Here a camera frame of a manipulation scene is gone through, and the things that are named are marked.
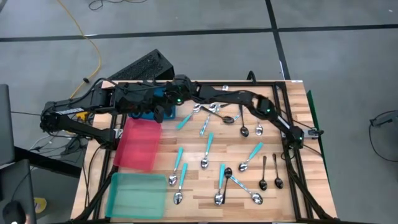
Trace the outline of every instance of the green plastic tray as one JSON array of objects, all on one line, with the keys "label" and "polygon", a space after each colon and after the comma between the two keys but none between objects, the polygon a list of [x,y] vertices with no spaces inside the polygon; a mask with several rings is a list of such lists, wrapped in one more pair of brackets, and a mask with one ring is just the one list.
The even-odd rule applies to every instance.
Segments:
[{"label": "green plastic tray", "polygon": [[164,175],[113,174],[105,215],[122,218],[162,218],[166,184]]}]

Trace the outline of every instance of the yellow object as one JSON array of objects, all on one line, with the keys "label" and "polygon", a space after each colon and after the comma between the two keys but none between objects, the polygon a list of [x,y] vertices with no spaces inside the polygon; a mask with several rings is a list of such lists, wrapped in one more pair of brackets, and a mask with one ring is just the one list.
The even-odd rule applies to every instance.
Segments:
[{"label": "yellow object", "polygon": [[88,112],[81,112],[81,113],[77,113],[76,117],[78,119],[81,119],[82,121],[86,121],[88,118]]},{"label": "yellow object", "polygon": [[47,201],[45,198],[34,198],[34,202],[36,214],[42,213],[47,207]]},{"label": "yellow object", "polygon": [[[95,69],[95,71],[94,71],[91,75],[89,75],[89,76],[87,77],[87,79],[91,79],[93,76],[95,76],[95,75],[98,73],[98,71],[99,71],[100,68],[101,68],[102,59],[101,59],[100,50],[98,50],[97,46],[94,44],[94,42],[93,42],[92,40],[90,40],[88,37],[85,36],[85,34],[83,33],[83,31],[81,30],[81,28],[80,28],[80,26],[79,26],[79,23],[77,23],[76,19],[70,14],[69,10],[62,4],[61,0],[57,0],[57,1],[58,1],[58,3],[63,7],[63,9],[67,12],[67,14],[69,15],[69,17],[70,17],[71,19],[73,19],[73,21],[75,22],[77,28],[78,28],[79,31],[80,31],[81,36],[82,36],[84,39],[90,41],[90,43],[94,46],[95,50],[97,51],[97,54],[98,54],[98,66],[97,66],[97,68]],[[72,93],[72,95],[70,95],[70,98],[73,98],[73,97],[76,95],[76,93],[79,91],[79,89],[80,89],[84,84],[85,84],[85,82],[81,82],[80,85],[76,88],[76,90]]]}]

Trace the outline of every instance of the red plastic tray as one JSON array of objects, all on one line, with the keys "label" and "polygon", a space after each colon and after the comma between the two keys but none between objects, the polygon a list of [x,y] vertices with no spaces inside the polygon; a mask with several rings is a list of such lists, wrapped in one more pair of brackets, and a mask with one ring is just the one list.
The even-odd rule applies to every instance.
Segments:
[{"label": "red plastic tray", "polygon": [[113,164],[152,171],[161,134],[162,126],[155,121],[128,118]]}]

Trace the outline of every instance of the yellow cable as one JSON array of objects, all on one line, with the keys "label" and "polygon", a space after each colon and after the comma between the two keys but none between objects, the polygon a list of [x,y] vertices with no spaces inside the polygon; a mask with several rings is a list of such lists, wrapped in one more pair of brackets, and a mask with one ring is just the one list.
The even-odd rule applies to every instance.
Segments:
[{"label": "yellow cable", "polygon": [[[97,46],[94,44],[94,42],[93,42],[92,40],[90,40],[88,37],[85,36],[85,34],[83,33],[83,31],[81,30],[81,28],[80,28],[80,26],[79,26],[79,23],[77,23],[76,19],[70,14],[69,10],[62,4],[61,0],[57,0],[57,1],[58,1],[58,3],[63,7],[63,9],[68,13],[69,17],[70,17],[71,19],[73,19],[73,21],[75,22],[77,28],[78,28],[79,31],[80,31],[81,36],[82,36],[84,39],[90,41],[90,43],[94,46],[95,50],[97,51],[97,54],[98,54],[98,66],[97,66],[97,68],[95,69],[95,71],[94,71],[91,75],[89,75],[89,76],[87,77],[87,79],[91,79],[93,76],[95,76],[95,75],[98,73],[98,71],[99,71],[100,68],[101,68],[102,59],[101,59],[100,50],[98,50]],[[79,91],[79,89],[80,89],[84,84],[85,84],[85,82],[81,82],[80,85],[76,88],[76,90],[72,93],[72,95],[70,95],[70,98],[73,98],[73,97],[76,95],[76,93]]]}]

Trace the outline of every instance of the wooden table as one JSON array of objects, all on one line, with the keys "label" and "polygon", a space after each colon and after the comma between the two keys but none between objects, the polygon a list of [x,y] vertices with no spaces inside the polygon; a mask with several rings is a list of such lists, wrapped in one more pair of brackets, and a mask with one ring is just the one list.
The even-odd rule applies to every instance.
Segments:
[{"label": "wooden table", "polygon": [[[305,94],[302,82],[286,81],[287,92],[290,101],[290,107],[295,120],[309,126],[313,126],[308,100]],[[272,88],[267,86],[231,86],[233,90],[249,90],[262,94],[273,99]],[[285,162],[280,158],[282,154],[282,145],[280,140],[280,131],[268,121],[261,121],[264,128],[264,134],[257,136],[254,133],[257,120],[254,116],[244,110],[245,126],[249,129],[250,135],[244,138],[240,135],[241,119],[234,124],[227,126],[215,116],[210,118],[210,122],[204,136],[199,132],[203,126],[207,113],[201,111],[195,114],[191,120],[179,131],[175,129],[176,125],[188,115],[193,108],[194,102],[188,101],[182,106],[177,107],[177,116],[174,121],[164,121],[162,123],[162,135],[159,144],[159,150],[156,155],[154,174],[163,174],[168,178],[174,168],[175,158],[178,148],[183,146],[184,153],[177,176],[180,176],[182,164],[188,163],[188,171],[183,185],[184,199],[180,205],[174,205],[172,198],[178,187],[167,187],[167,198],[165,202],[165,213],[161,220],[131,220],[126,218],[112,218],[112,222],[291,222],[295,221],[292,199],[289,189],[289,180]],[[220,111],[221,115],[235,116],[239,113],[237,105],[229,105]],[[96,115],[93,126],[97,128],[108,128],[111,122],[111,116],[108,114]],[[202,170],[200,160],[202,160],[208,135],[214,133],[213,144],[211,145],[209,160],[210,165],[207,170]],[[245,161],[260,141],[264,143],[262,150],[249,163],[245,172],[238,171],[240,162]],[[320,150],[317,140],[305,140],[305,144]],[[96,141],[91,141],[87,147],[85,156],[85,167],[98,147]],[[336,217],[335,206],[330,192],[328,179],[326,176],[323,159],[310,150],[301,149],[302,163],[307,179],[308,189],[315,197],[317,202],[331,216]],[[284,181],[284,188],[277,189],[274,185],[276,177],[272,154],[277,154],[277,163],[280,178]],[[268,189],[263,192],[259,189],[258,183],[262,175],[262,157],[267,156],[266,181]],[[110,166],[113,163],[114,152],[111,156]],[[100,150],[93,160],[93,167],[90,177],[90,197],[92,198],[98,189],[101,168],[103,165],[104,150]],[[220,164],[224,163],[231,167],[234,175],[250,190],[262,195],[264,203],[256,205],[247,192],[238,185],[229,181],[227,189],[226,203],[221,207],[214,205],[214,195],[218,188],[218,176]],[[119,172],[135,172],[134,170],[120,168]],[[298,199],[301,214],[305,217],[305,206],[303,196],[297,188]],[[75,203],[73,205],[71,218],[76,217],[84,209],[86,187],[83,173],[81,174]],[[108,198],[108,191],[103,196],[100,218],[104,217],[104,208]]]}]

